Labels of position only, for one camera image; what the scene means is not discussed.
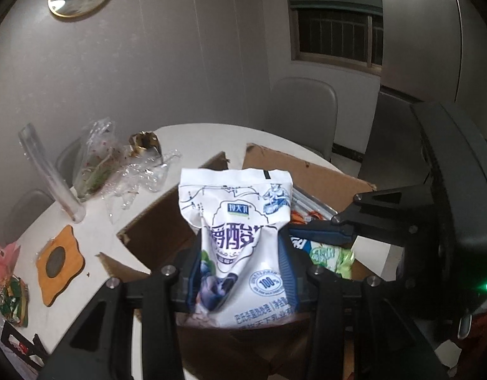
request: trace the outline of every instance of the gray chair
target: gray chair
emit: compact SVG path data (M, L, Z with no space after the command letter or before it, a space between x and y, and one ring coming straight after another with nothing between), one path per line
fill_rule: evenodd
M4 242L10 244L18 240L52 203L52 197L42 190L34 189L25 193L4 221Z
M337 110L330 85L308 78L283 78L273 87L265 129L329 160Z
M67 146L55 161L55 168L66 181L69 188L73 186L73 168L75 167L78 150L80 150L79 138Z

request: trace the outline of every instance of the cardboard box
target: cardboard box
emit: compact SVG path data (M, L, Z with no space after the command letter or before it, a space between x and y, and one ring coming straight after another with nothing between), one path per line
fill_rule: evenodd
M214 156L203 167L227 169L225 153ZM362 180L256 144L247 145L243 168L287 170L294 184L337 211L344 210L354 194L373 190ZM149 269L155 269L171 262L179 250L192 243L195 235L179 211L175 187L121 230L118 237L138 260ZM125 282L146 276L104 253L100 254L100 260L110 276ZM361 280L370 274L361 263L354 262L353 279ZM307 327L308 319L255 330L179 327L178 339L184 367L200 380L266 379L276 372L294 379L300 378L303 372ZM349 343L346 348L348 375L353 362Z

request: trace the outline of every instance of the round white table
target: round white table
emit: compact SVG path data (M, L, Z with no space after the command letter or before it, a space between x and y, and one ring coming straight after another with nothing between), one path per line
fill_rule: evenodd
M224 124L180 124L160 128L155 133L164 152L176 149L183 156L180 164L170 169L164 188L160 192L150 193L141 189L130 209L123 211L114 224L110 222L105 203L100 198L93 198L85 203L87 214L79 224L71 223L68 215L56 202L18 240L21 252L15 275L28 285L30 297L29 325L20 328L19 331L29 340L37 333L48 352L53 351L71 323L108 278L96 257L98 253L105 253L133 269L150 272L126 249L116 235L133 218L179 182L181 168L197 168L220 151L224 151L229 159L229 168L240 169L247 143L256 143L340 171L322 157L295 143L245 127ZM38 285L36 257L48 240L56 237L67 224L73 226L80 252L85 258L85 268L58 296L52 306L46 307ZM142 378L140 339L141 323L135 318L132 360L132 374L135 380ZM186 378L194 379L187 372Z

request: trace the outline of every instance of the window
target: window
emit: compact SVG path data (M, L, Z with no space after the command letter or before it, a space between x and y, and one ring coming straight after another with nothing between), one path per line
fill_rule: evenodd
M382 0L289 0L293 60L379 74Z

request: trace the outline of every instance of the white plastic pouch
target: white plastic pouch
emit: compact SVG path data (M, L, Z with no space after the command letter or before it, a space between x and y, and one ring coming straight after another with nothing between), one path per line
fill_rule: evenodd
M200 288L185 325L254 328L291 321L278 255L291 189L286 171L182 169L179 207L201 232Z

